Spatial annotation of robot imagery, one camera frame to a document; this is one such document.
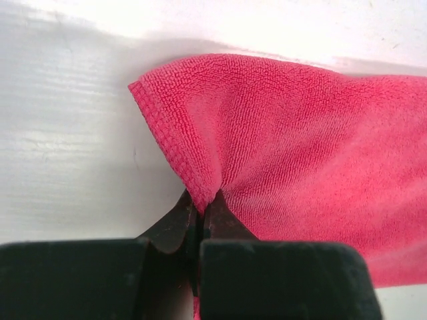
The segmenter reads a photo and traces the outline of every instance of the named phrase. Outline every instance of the white surface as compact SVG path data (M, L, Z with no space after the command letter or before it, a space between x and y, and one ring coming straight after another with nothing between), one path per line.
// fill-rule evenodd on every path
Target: white surface
M243 52L427 75L423 0L0 0L0 243L133 237L183 190L127 92L177 57ZM379 291L427 319L426 286Z

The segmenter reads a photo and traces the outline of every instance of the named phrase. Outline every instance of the cloth texture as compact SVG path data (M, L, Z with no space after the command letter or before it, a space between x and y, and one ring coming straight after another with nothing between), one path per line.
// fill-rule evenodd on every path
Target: cloth texture
M129 90L199 211L222 189L260 239L339 241L376 287L427 283L427 78L202 55Z

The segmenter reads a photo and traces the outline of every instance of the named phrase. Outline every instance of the towel fold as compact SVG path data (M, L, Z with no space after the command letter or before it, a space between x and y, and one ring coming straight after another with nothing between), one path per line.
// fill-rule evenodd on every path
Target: towel fold
M377 287L427 283L427 78L202 55L129 89L200 211L222 189L260 239L343 242Z

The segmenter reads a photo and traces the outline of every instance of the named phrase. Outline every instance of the microfiber cloth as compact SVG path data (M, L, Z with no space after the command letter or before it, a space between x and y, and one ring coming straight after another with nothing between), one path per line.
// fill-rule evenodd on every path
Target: microfiber cloth
M222 189L262 240L339 241L376 287L427 283L427 78L202 55L129 89L200 212Z

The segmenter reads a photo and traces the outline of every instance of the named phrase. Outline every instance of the pink microfiber towel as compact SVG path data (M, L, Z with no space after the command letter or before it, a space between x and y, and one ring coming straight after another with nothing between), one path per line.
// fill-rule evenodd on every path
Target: pink microfiber towel
M427 283L427 78L203 55L129 89L200 211L222 189L260 239L339 241L377 287Z

